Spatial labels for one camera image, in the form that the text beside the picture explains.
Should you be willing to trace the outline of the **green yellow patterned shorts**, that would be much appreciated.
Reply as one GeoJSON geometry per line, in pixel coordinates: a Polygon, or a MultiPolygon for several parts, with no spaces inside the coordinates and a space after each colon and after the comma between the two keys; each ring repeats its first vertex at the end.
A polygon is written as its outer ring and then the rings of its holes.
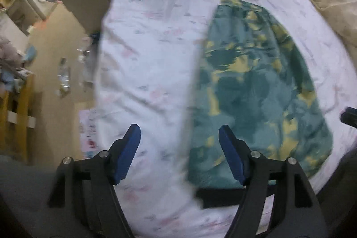
{"type": "Polygon", "coordinates": [[[308,176],[332,151],[306,62],[265,8],[221,0],[195,85],[188,181],[199,188],[240,188],[218,141],[222,125],[265,157],[295,158],[308,176]]]}

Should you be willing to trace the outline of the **yellow wooden rack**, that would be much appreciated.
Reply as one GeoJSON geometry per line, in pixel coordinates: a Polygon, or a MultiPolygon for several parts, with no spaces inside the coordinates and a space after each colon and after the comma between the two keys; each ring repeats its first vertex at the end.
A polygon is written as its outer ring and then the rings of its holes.
{"type": "Polygon", "coordinates": [[[30,74],[18,93],[1,93],[1,154],[28,163],[28,131],[36,125],[31,117],[35,75],[30,74]]]}

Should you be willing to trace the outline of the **white floral bed sheet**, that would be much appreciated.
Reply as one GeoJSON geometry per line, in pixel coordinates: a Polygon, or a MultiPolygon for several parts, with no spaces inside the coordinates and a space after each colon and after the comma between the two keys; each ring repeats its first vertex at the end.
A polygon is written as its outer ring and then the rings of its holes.
{"type": "MultiPolygon", "coordinates": [[[[356,147],[340,122],[356,106],[356,71],[342,41],[309,0],[244,0],[272,13],[292,35],[333,135],[331,155],[310,180],[319,191],[356,147]]],[[[101,149],[135,123],[142,140],[116,187],[140,237],[223,237],[235,206],[204,209],[186,180],[192,87],[209,23],[220,0],[111,0],[102,22],[95,78],[101,149]]]]}

